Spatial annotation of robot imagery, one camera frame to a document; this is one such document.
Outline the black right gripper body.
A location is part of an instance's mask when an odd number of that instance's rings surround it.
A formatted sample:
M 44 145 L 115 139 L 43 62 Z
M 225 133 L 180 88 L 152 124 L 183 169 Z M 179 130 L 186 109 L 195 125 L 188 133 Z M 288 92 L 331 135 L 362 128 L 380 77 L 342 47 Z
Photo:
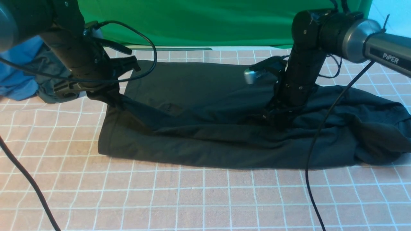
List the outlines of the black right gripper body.
M 274 96 L 262 118 L 277 129 L 286 129 L 302 112 L 314 89 L 327 53 L 321 49 L 292 48 L 286 66 L 275 73 Z

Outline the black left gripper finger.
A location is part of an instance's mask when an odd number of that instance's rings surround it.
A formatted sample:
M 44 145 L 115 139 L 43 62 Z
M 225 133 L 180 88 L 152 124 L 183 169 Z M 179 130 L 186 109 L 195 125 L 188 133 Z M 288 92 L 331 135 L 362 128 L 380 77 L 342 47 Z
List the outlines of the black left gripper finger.
M 119 92 L 119 87 L 104 87 L 97 91 L 87 92 L 87 97 L 89 99 L 101 101 L 116 109 L 124 109 L 122 96 L 123 95 Z

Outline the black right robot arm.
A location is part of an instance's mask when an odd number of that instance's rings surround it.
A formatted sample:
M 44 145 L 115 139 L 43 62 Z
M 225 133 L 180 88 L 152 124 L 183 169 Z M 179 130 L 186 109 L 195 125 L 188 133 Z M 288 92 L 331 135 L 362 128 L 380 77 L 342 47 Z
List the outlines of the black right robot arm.
M 327 55 L 352 63 L 367 60 L 410 77 L 410 38 L 385 33 L 361 12 L 312 9 L 298 12 L 292 23 L 293 46 L 285 67 L 266 67 L 277 77 L 274 96 L 263 118 L 285 128 L 292 114 L 307 104 Z

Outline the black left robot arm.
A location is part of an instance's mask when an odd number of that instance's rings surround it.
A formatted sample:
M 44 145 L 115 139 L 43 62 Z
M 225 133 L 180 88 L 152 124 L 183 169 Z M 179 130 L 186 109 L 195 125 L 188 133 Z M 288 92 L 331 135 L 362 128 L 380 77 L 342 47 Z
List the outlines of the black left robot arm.
M 86 92 L 97 100 L 123 110 L 119 77 L 139 71 L 132 50 L 94 35 L 98 22 L 85 23 L 76 0 L 2 0 L 1 51 L 39 35 L 71 72 L 53 86 L 58 98 Z

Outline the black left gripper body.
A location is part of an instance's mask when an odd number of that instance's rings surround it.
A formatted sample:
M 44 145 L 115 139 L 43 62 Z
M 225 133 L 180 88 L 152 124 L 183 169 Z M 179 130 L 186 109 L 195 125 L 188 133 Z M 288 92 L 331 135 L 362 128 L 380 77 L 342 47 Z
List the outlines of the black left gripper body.
M 40 35 L 63 65 L 70 70 L 69 80 L 53 87 L 57 97 L 72 93 L 97 91 L 104 87 L 119 87 L 119 77 L 128 71 L 139 71 L 135 56 L 111 59 L 102 45 L 86 36 L 74 37 L 65 30 Z

